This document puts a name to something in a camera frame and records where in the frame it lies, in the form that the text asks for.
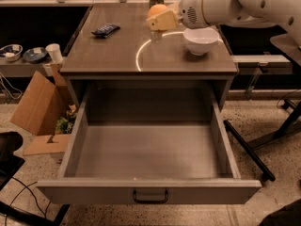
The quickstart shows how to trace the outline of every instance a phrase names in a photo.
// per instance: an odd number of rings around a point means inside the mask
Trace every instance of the bowl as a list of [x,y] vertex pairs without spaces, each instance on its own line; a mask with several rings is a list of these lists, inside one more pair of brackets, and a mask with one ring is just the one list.
[[10,44],[0,49],[0,57],[13,62],[20,58],[23,47],[19,44]]
[[29,63],[37,64],[41,63],[46,57],[48,53],[45,48],[37,47],[33,49],[28,49],[23,54],[23,59]]
[[185,47],[196,56],[208,53],[218,44],[219,34],[212,28],[186,28],[183,32]]

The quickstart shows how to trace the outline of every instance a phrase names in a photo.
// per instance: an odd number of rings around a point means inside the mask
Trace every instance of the black stand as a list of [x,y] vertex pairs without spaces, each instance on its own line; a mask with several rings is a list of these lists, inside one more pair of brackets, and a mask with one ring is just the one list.
[[[22,166],[24,160],[13,155],[8,161],[0,163],[0,190],[9,182]],[[21,223],[32,226],[58,226],[66,215],[69,205],[62,205],[54,221],[21,211],[0,202],[0,214],[6,215]]]
[[227,120],[224,121],[226,130],[233,134],[233,136],[246,150],[246,152],[250,155],[250,157],[257,164],[257,166],[262,170],[263,181],[275,181],[276,178],[274,174],[264,165],[260,158],[254,153],[254,150],[272,141],[301,132],[301,122],[296,122],[297,119],[301,116],[301,102],[298,105],[295,105],[290,100],[284,100],[284,105],[282,106],[282,108],[287,109],[289,107],[293,109],[293,112],[290,114],[288,119],[285,122],[283,122],[283,124],[278,130],[263,137],[253,139],[249,142],[245,142],[245,140],[239,135],[239,133]]

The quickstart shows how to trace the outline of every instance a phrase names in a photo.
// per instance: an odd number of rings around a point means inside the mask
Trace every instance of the white bowl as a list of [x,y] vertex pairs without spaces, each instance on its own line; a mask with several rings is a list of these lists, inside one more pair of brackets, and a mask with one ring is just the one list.
[[0,49],[0,57],[13,62],[20,58],[23,47],[19,44],[7,45]]
[[183,32],[184,45],[194,55],[202,56],[218,44],[219,34],[212,28],[189,29]]

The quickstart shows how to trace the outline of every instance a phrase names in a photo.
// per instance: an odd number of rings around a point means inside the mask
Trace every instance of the cardboard box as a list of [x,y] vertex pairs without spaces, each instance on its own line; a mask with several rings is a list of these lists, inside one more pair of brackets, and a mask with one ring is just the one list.
[[[59,73],[55,76],[62,79]],[[59,86],[64,93],[68,92],[63,80]],[[62,159],[70,135],[53,135],[57,120],[66,116],[69,109],[69,93],[68,96],[64,101],[57,86],[41,73],[35,72],[10,119],[12,123],[35,135],[32,143],[24,150],[24,155],[50,153],[55,161]]]

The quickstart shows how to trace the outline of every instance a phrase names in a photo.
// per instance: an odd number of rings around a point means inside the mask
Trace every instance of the desk top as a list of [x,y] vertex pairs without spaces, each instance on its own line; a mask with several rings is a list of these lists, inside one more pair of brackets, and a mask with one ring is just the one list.
[[[204,56],[192,55],[183,45],[184,26],[150,40],[146,24],[147,3],[103,3],[94,5],[61,72],[67,74],[224,74],[237,68],[223,42]],[[120,30],[107,39],[91,31],[103,24],[117,24]]]

